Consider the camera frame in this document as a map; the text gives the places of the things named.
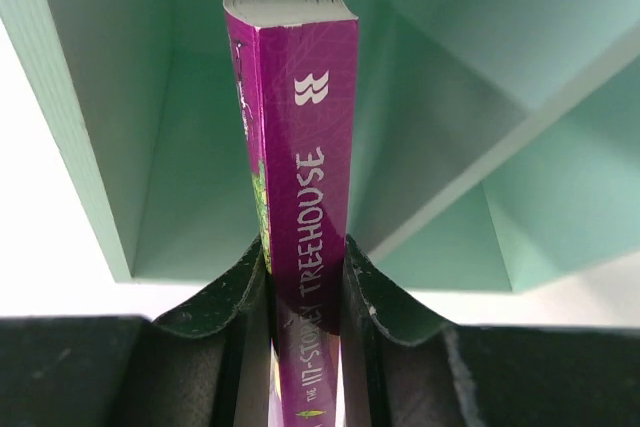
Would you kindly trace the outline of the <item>mint green wooden shelf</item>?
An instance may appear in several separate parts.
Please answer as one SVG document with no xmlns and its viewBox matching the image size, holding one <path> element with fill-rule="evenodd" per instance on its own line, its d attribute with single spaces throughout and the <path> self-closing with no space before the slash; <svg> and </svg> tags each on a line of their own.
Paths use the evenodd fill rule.
<svg viewBox="0 0 640 427">
<path fill-rule="evenodd" d="M 345 0 L 348 230 L 409 290 L 639 247 L 639 0 Z M 1 0 L 113 277 L 207 282 L 258 218 L 222 0 Z"/>
</svg>

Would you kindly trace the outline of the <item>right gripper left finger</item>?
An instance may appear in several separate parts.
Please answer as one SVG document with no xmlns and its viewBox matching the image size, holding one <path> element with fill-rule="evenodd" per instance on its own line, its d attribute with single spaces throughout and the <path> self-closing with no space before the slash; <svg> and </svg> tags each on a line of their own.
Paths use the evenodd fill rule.
<svg viewBox="0 0 640 427">
<path fill-rule="evenodd" d="M 139 316 L 1 322 L 5 426 L 263 426 L 270 336 L 259 241 L 191 298 Z"/>
</svg>

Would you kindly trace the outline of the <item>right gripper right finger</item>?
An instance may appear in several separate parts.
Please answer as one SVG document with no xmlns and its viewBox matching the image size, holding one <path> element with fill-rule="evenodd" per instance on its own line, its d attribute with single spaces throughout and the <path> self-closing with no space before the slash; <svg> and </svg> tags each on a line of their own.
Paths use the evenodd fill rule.
<svg viewBox="0 0 640 427">
<path fill-rule="evenodd" d="M 463 326 L 424 306 L 354 240 L 342 281 L 349 426 L 635 426 L 639 333 Z"/>
</svg>

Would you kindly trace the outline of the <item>purple 117-storey treehouse book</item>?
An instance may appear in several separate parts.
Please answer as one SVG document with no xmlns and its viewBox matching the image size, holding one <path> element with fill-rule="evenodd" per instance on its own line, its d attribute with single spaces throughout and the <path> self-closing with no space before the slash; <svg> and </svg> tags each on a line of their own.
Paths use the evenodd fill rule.
<svg viewBox="0 0 640 427">
<path fill-rule="evenodd" d="M 287 426 L 336 422 L 359 23 L 343 0 L 223 0 Z"/>
</svg>

